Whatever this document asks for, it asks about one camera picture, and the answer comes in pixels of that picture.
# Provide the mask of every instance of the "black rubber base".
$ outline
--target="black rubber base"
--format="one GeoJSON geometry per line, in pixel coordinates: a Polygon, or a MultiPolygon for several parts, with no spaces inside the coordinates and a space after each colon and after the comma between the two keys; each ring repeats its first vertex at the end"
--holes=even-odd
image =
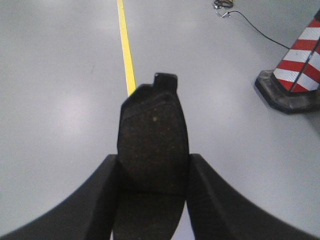
{"type": "Polygon", "coordinates": [[[260,72],[255,86],[272,108],[286,114],[320,110],[320,90],[288,94],[277,81],[273,70],[260,72]]]}

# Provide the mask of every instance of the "red and white striped traffic cone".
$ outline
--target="red and white striped traffic cone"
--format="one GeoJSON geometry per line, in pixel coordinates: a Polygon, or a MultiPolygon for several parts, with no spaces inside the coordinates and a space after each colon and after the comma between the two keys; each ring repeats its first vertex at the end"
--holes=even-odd
{"type": "Polygon", "coordinates": [[[276,69],[262,71],[255,85],[282,112],[320,109],[320,10],[276,69]]]}

